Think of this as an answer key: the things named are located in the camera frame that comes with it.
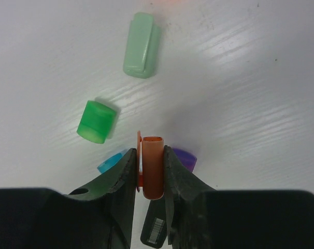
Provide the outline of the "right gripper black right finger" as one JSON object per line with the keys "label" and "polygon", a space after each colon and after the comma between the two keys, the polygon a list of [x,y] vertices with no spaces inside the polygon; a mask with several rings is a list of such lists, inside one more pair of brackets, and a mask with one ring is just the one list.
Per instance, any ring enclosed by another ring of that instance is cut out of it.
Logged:
{"label": "right gripper black right finger", "polygon": [[174,195],[171,203],[192,203],[217,191],[188,171],[178,160],[172,148],[164,147],[164,195]]}

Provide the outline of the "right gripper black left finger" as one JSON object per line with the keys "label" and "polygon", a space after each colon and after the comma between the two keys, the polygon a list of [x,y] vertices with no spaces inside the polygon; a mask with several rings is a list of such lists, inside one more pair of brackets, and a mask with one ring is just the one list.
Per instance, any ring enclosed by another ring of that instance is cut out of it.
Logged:
{"label": "right gripper black left finger", "polygon": [[129,149],[111,169],[66,195],[75,205],[133,205],[137,182],[137,150]]}

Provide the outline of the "blue pen cap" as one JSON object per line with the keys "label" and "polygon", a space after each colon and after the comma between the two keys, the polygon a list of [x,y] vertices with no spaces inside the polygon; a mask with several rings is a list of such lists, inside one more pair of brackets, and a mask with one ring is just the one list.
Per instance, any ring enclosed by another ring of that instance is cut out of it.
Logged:
{"label": "blue pen cap", "polygon": [[103,161],[98,167],[98,171],[100,172],[100,174],[105,173],[106,171],[110,170],[113,166],[115,166],[119,160],[124,156],[125,152],[121,151],[113,156],[111,156],[110,158],[106,159],[105,161]]}

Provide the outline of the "salmon orange pen cap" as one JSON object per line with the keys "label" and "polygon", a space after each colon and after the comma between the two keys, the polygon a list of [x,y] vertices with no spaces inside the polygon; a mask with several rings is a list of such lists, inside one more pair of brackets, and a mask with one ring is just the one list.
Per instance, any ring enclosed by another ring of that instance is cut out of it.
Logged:
{"label": "salmon orange pen cap", "polygon": [[137,132],[137,190],[149,200],[164,194],[164,140],[159,136],[142,137]]}

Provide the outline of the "black highlighter purple cap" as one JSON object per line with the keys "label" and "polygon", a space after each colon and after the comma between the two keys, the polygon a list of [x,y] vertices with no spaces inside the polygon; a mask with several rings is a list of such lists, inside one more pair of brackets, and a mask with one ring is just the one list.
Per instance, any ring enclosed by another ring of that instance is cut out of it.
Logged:
{"label": "black highlighter purple cap", "polygon": [[[190,172],[195,168],[197,157],[192,153],[181,149],[172,148],[181,164]],[[158,200],[151,200],[144,225],[142,227],[140,240],[144,245],[152,248],[161,248],[167,240],[170,224],[172,221],[171,214],[174,214],[174,204],[171,201],[177,200],[174,195],[164,195]]]}

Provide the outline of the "pastel green pen cap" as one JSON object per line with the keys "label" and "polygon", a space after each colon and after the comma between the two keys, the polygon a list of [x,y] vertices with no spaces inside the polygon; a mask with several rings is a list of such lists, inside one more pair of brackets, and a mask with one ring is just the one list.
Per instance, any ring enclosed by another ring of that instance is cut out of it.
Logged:
{"label": "pastel green pen cap", "polygon": [[161,27],[154,16],[144,12],[134,14],[123,62],[123,71],[132,77],[147,79],[154,75],[161,39]]}

